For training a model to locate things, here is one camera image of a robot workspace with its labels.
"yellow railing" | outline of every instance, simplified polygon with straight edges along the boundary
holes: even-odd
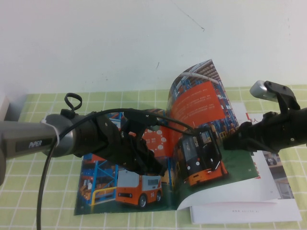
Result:
[[[96,197],[96,193],[102,192],[102,191],[108,191],[108,190],[113,190],[116,189],[116,187],[111,187],[111,188],[102,188],[102,189],[97,189],[93,192],[93,196],[92,196],[92,205],[95,204],[95,197]]]

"table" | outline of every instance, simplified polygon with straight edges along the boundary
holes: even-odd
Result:
[[[291,86],[301,107],[307,107],[307,85]],[[249,94],[249,87],[226,88],[230,101],[244,102],[249,113],[279,110],[278,104],[258,100]],[[133,92],[80,93],[84,115],[103,109],[132,107],[166,108],[168,90]],[[65,93],[30,94],[20,115],[21,122],[39,122],[49,113],[67,108]],[[52,159],[46,180],[42,224],[47,230],[89,229],[307,229],[307,149],[305,146],[280,152],[283,166],[303,221],[250,224],[192,225],[189,210],[93,214],[74,216],[81,159],[65,156]],[[4,184],[0,187],[0,230],[35,229],[36,200],[46,156],[36,153],[9,160]]]

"magazine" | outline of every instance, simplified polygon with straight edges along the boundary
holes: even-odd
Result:
[[[181,73],[171,85],[167,110],[152,109],[199,129],[195,137],[165,127],[143,139],[167,168],[165,176],[138,175],[93,154],[83,157],[75,214],[178,210],[214,202],[262,201],[278,193],[251,191],[245,200],[236,184],[258,177],[251,153],[224,150],[222,140],[238,128],[235,112],[212,60]],[[122,127],[122,113],[110,114]],[[183,127],[169,123],[183,130]]]
[[[233,103],[233,109],[239,124],[246,121],[257,123],[263,118],[263,114],[248,114],[243,103]],[[271,193],[273,196],[277,194],[278,199],[263,199],[262,202],[228,202],[192,206],[190,207],[192,223],[302,220],[278,153],[258,151],[253,154],[252,158],[259,177],[239,182],[244,188],[244,190],[241,190],[241,195],[249,196],[249,189],[252,189],[264,194]]]

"vehicle wheel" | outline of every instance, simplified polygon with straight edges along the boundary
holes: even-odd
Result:
[[[144,194],[142,194],[139,198],[139,206],[141,208],[145,207],[147,204],[147,199],[146,199],[146,196]]]
[[[161,192],[160,191],[158,191],[157,192],[157,202],[160,202],[161,201]]]

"white wall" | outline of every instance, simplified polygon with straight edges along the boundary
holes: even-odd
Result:
[[[306,9],[304,0],[0,1],[0,89],[11,99],[168,89],[210,58],[225,86],[307,84]]]

